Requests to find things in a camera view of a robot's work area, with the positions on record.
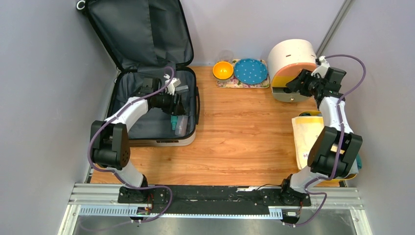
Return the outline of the teal tube bottle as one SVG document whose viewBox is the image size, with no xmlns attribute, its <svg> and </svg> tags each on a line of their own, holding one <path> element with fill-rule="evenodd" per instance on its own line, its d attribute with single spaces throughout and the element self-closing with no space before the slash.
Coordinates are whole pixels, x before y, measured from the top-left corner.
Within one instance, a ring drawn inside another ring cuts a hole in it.
<svg viewBox="0 0 415 235">
<path fill-rule="evenodd" d="M 177 126 L 177 122 L 178 122 L 178 117 L 177 116 L 171 116 L 170 122 L 171 122 L 171 128 L 172 128 L 172 130 L 175 131 L 176 130 L 176 126 Z"/>
</svg>

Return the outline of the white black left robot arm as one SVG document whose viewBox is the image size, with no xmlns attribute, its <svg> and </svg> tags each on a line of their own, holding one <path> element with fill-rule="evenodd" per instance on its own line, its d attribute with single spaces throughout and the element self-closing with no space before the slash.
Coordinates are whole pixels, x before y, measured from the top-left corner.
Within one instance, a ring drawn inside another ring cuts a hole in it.
<svg viewBox="0 0 415 235">
<path fill-rule="evenodd" d="M 146 78 L 127 102 L 105 120 L 91 125 L 91 140 L 87 158 L 91 167 L 100 172 L 114 174 L 125 187 L 131 188 L 130 196 L 137 203 L 144 203 L 150 195 L 146 177 L 130 161 L 128 132 L 152 108 L 159 108 L 171 117 L 170 128 L 175 135 L 186 133 L 188 117 L 181 94 L 176 93 L 181 81 L 166 74 L 165 84 L 157 78 Z"/>
</svg>

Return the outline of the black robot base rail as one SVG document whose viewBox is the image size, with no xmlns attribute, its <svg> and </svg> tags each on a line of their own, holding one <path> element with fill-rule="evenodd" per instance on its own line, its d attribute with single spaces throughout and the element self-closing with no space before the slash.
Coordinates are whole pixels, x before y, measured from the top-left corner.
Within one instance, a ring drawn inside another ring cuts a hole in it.
<svg viewBox="0 0 415 235">
<path fill-rule="evenodd" d="M 311 206 L 309 195 L 286 196 L 278 185 L 189 186 L 136 190 L 121 187 L 117 202 L 138 204 L 136 215 L 183 215 L 248 217 L 270 215 L 293 222 L 304 207 Z"/>
</svg>

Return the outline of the clear plastic cup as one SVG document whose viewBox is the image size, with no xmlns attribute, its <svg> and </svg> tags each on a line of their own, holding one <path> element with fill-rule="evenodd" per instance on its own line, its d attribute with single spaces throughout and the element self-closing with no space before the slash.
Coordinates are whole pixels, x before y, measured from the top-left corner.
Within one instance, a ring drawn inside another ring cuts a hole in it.
<svg viewBox="0 0 415 235">
<path fill-rule="evenodd" d="M 178 116 L 175 129 L 176 136 L 183 137 L 186 135 L 187 123 L 188 116 Z"/>
</svg>

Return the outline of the black white space suitcase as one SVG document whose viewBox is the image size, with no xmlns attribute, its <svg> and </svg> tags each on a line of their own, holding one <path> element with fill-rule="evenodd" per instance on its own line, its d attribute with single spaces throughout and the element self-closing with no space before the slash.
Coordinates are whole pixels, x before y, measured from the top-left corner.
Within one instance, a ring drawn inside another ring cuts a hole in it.
<svg viewBox="0 0 415 235">
<path fill-rule="evenodd" d="M 182 4 L 178 0 L 79 0 L 76 9 L 87 17 L 118 69 L 107 111 L 112 116 L 143 84 L 157 78 L 164 84 L 165 67 L 188 85 L 182 93 L 188 116 L 186 135 L 171 130 L 170 116 L 153 108 L 128 132 L 132 146 L 186 146 L 196 137 L 200 96 L 189 67 L 194 49 Z"/>
</svg>

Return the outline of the dark green garment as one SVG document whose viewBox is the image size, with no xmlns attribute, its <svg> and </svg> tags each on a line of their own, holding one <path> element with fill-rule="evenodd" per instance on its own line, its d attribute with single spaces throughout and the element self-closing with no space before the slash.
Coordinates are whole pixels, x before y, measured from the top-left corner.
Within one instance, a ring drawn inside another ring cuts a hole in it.
<svg viewBox="0 0 415 235">
<path fill-rule="evenodd" d="M 307 112 L 301 113 L 300 116 L 301 117 L 302 116 L 318 116 L 318 117 L 321 117 L 322 114 L 321 114 L 320 111 L 307 111 Z M 357 154 L 357 156 L 356 156 L 356 161 L 357 161 L 357 167 L 358 167 L 358 169 L 359 170 L 362 169 L 363 164 L 362 164 L 361 156 L 359 154 Z"/>
</svg>

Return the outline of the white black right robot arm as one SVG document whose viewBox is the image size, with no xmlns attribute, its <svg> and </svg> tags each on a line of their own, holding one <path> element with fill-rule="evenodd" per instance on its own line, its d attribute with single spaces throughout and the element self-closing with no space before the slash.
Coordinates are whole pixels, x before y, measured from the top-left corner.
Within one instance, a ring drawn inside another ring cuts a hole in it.
<svg viewBox="0 0 415 235">
<path fill-rule="evenodd" d="M 325 76 L 302 69 L 286 84 L 293 92 L 313 97 L 324 127 L 308 153 L 307 166 L 282 181 L 279 199 L 284 205 L 302 202 L 309 188 L 322 181 L 345 178 L 362 146 L 361 136 L 353 133 L 345 114 L 345 95 L 340 93 L 346 72 L 328 68 Z"/>
</svg>

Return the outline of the yellow plastic basket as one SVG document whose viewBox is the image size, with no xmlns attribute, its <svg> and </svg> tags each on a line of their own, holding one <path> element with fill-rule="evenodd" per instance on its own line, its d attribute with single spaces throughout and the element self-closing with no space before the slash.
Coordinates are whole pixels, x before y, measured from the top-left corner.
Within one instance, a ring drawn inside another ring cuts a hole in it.
<svg viewBox="0 0 415 235">
<path fill-rule="evenodd" d="M 354 155 L 359 153 L 363 138 L 349 128 L 345 114 L 342 117 L 344 124 L 335 121 L 334 126 L 325 124 L 323 119 L 324 127 L 309 152 L 305 167 L 312 173 L 332 177 L 333 181 L 352 179 L 359 172 Z"/>
</svg>

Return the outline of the beige sandal shoe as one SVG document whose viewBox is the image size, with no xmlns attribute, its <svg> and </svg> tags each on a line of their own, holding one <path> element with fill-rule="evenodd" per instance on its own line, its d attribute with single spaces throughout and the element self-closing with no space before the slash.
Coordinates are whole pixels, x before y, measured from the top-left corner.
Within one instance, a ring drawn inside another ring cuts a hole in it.
<svg viewBox="0 0 415 235">
<path fill-rule="evenodd" d="M 307 166 L 308 156 L 324 124 L 320 116 L 298 116 L 292 118 L 296 162 L 299 170 Z"/>
</svg>

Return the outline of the cream round drawer cabinet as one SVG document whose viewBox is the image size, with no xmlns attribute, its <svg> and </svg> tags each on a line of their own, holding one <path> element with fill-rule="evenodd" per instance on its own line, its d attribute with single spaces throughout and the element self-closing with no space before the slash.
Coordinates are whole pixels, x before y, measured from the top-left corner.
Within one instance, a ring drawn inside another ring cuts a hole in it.
<svg viewBox="0 0 415 235">
<path fill-rule="evenodd" d="M 274 99 L 287 103 L 306 101 L 308 97 L 290 91 L 286 84 L 303 69 L 313 71 L 317 67 L 316 58 L 312 44 L 304 39 L 289 39 L 275 45 L 267 59 Z"/>
</svg>

